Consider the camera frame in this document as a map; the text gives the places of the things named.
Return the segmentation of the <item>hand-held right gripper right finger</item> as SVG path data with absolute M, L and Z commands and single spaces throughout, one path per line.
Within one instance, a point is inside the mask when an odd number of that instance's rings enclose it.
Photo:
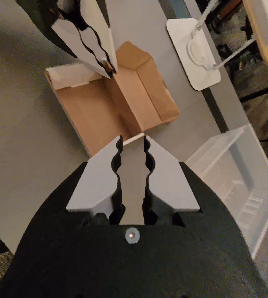
M 199 212 L 179 160 L 149 136 L 143 138 L 143 149 L 149 170 L 143 199 L 144 224 L 173 224 L 178 213 Z

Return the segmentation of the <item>clear plastic bin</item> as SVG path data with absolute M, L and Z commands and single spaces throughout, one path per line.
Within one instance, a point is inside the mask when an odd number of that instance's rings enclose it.
M 268 229 L 268 159 L 252 125 L 209 138 L 185 164 L 226 205 L 255 259 Z

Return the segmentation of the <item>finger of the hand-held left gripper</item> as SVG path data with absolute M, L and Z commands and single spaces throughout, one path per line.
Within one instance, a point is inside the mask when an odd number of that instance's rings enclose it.
M 99 47 L 97 37 L 91 28 L 81 31 L 72 22 L 63 19 L 56 20 L 51 28 L 80 62 L 104 77 L 113 76 L 113 70 L 107 64 L 106 54 Z
M 81 32 L 84 44 L 90 48 L 109 72 L 116 73 L 117 58 L 105 1 L 81 0 L 80 13 L 88 28 Z

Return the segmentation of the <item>wooden sign board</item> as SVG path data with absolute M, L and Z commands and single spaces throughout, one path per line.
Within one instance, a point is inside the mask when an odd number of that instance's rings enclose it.
M 253 30 L 253 34 L 256 40 L 256 43 L 258 45 L 260 54 L 263 58 L 263 60 L 266 62 L 266 64 L 268 64 L 268 47 L 265 46 L 262 38 L 261 38 L 261 33 L 258 29 L 258 22 L 255 19 L 255 17 L 253 16 L 253 12 L 252 12 L 252 0 L 244 0 L 243 1 L 248 19 L 250 21 L 250 25 L 251 28 Z

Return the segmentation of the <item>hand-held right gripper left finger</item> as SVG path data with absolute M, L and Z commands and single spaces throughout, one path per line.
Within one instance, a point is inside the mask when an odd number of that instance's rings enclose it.
M 117 173 L 122 151 L 123 136 L 117 136 L 89 159 L 66 206 L 67 211 L 88 212 L 91 217 L 102 213 L 110 224 L 120 224 L 125 213 Z

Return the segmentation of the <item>white stand base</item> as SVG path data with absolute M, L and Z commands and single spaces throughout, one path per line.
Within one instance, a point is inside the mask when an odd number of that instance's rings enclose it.
M 203 29 L 194 18 L 169 19 L 166 29 L 193 89 L 202 91 L 221 81 Z

